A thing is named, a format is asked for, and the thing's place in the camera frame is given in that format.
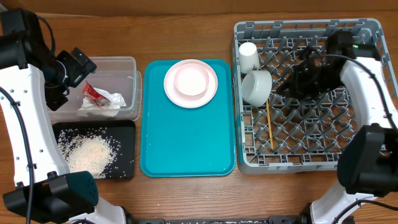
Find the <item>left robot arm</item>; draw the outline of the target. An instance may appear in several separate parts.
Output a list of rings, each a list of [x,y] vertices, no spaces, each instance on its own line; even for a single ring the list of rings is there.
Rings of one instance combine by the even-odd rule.
[[[101,198],[93,176],[70,172],[49,111],[96,70],[80,50],[55,53],[42,34],[44,19],[24,9],[1,13],[1,109],[14,156],[15,189],[6,208],[39,223],[133,223],[123,207]]]

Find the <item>wooden chopstick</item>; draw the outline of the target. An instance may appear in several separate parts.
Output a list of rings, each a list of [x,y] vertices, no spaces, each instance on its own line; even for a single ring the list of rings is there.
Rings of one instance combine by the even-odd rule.
[[[271,146],[271,149],[274,150],[272,124],[271,124],[271,110],[270,110],[270,106],[269,106],[269,100],[266,101],[266,110],[267,110],[267,122],[268,122],[268,127],[269,127],[270,146]]]

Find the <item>red foil snack wrapper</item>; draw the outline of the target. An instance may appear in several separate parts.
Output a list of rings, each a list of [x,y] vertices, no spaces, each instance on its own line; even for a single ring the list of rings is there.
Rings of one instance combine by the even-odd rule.
[[[97,106],[110,105],[111,101],[98,93],[88,82],[83,89],[83,95],[88,97]]]

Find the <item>white napkin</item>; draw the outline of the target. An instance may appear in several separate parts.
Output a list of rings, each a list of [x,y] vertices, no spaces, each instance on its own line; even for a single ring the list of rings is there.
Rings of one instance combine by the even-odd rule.
[[[122,107],[126,106],[126,102],[120,93],[109,93],[106,90],[102,90],[100,88],[95,88],[95,90],[109,99],[111,103],[109,105],[104,105],[98,107],[95,103],[93,103],[88,97],[84,97],[83,104],[80,108],[82,111],[82,116],[88,116],[86,111],[90,111],[91,114],[114,117],[119,113],[119,110]]]

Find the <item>pale green cup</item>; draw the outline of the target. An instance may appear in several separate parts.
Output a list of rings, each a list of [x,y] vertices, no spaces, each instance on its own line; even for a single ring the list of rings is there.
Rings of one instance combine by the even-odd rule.
[[[252,42],[245,42],[239,46],[239,64],[241,73],[249,73],[260,68],[257,47]]]

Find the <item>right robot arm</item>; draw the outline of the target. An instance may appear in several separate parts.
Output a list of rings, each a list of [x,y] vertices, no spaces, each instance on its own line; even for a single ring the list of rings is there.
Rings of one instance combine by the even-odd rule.
[[[344,86],[358,127],[338,160],[337,182],[310,203],[301,223],[353,223],[350,215],[363,204],[397,191],[397,109],[382,59],[375,45],[355,43],[350,31],[329,36],[325,54],[306,47],[298,57],[277,94],[307,100]]]

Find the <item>grey bowl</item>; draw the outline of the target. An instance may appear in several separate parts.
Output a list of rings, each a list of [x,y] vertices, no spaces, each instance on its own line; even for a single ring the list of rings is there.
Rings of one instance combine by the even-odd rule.
[[[269,98],[272,77],[266,70],[253,70],[246,74],[242,82],[242,98],[252,106],[260,107]]]

